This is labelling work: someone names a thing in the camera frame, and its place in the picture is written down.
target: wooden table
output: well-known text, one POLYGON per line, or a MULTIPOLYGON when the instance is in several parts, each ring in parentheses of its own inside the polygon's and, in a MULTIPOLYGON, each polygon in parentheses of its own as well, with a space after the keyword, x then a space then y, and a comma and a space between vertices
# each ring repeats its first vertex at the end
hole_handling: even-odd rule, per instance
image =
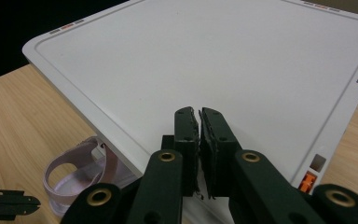
MULTIPOLYGON (((42 203, 29 216, 0 223, 59 223, 43 189, 44 170, 58 154, 93 134, 31 65, 0 77, 0 189, 24 190, 42 203)), ((71 169, 59 169, 51 181, 71 169)), ((322 182, 358 193, 358 107, 322 182)))

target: wood grain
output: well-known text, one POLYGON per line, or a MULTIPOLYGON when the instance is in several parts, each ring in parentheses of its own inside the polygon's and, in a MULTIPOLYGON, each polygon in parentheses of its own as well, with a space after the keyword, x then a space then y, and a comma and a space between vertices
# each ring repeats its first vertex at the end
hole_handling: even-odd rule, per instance
MULTIPOLYGON (((29 216, 0 223, 59 223, 43 189, 44 170, 53 158, 93 134, 31 65, 0 77, 0 189, 24 190, 42 203, 29 216)), ((322 182, 358 193, 358 107, 322 182)))

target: wooden surface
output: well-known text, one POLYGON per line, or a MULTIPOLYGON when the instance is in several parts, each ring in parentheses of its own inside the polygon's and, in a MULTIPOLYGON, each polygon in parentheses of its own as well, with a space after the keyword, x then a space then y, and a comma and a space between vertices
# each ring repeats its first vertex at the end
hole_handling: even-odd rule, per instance
MULTIPOLYGON (((93 134, 31 65, 0 77, 0 189, 24 190, 42 203, 29 216, 0 223, 59 223, 43 189, 44 170, 55 156, 93 134)), ((66 170, 60 172, 56 180, 66 170)), ((358 193, 358 107, 322 182, 358 193)))

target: brass grommet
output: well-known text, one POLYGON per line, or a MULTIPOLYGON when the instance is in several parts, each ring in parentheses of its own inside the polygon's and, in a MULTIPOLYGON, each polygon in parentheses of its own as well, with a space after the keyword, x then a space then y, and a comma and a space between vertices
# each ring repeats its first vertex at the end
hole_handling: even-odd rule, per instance
POLYGON ((159 159, 161 161, 173 161, 175 160, 175 154, 171 153, 171 152, 163 152, 161 154, 158 155, 159 159))
POLYGON ((87 196, 87 203, 91 206, 100 206, 107 203, 112 198, 109 189, 95 189, 87 196))
POLYGON ((260 157, 252 152, 245 152, 242 154, 242 158, 246 161, 257 162, 260 161, 260 157))
POLYGON ((356 205, 356 201, 350 195, 342 191, 330 189, 325 194, 327 199, 329 199, 331 202, 343 207, 354 207, 356 205))

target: dark background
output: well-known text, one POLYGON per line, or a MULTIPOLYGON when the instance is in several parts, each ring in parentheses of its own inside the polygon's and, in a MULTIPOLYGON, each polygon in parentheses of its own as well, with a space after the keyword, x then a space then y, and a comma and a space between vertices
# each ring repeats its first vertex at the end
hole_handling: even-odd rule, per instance
POLYGON ((122 2, 125 0, 0 1, 0 76, 28 64, 21 49, 30 39, 122 2))

